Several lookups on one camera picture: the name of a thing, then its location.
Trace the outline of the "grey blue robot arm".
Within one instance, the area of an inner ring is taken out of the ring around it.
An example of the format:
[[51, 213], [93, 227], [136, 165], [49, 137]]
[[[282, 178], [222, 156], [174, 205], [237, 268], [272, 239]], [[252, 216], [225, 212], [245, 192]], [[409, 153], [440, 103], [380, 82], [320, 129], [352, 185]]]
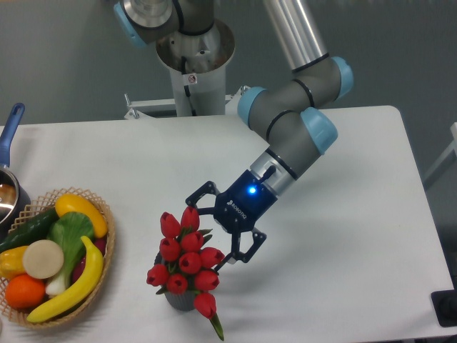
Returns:
[[[264, 6], [293, 78], [275, 91], [242, 91], [237, 113], [268, 149], [226, 191], [207, 182], [186, 200], [195, 207], [207, 194], [216, 197], [199, 214], [210, 214], [231, 235], [228, 263], [248, 262], [263, 244], [258, 219], [337, 139], [321, 107], [353, 86], [351, 67], [328, 54], [305, 1]], [[132, 44], [155, 44], [171, 76], [178, 116], [225, 113], [226, 66], [235, 43], [212, 1], [119, 1], [114, 13]]]

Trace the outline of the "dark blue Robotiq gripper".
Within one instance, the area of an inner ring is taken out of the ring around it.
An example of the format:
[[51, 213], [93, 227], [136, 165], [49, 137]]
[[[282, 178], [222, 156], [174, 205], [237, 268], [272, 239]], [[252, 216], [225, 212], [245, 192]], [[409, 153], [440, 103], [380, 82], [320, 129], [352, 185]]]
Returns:
[[[202, 200], [213, 197], [209, 206]], [[267, 235], [254, 228], [256, 221], [276, 202], [274, 193], [246, 170], [225, 192], [220, 193], [213, 181], [207, 181], [189, 195], [185, 203], [199, 215], [213, 215], [224, 229], [216, 235], [225, 255], [214, 270], [220, 272], [231, 264], [246, 264], [266, 241]]]

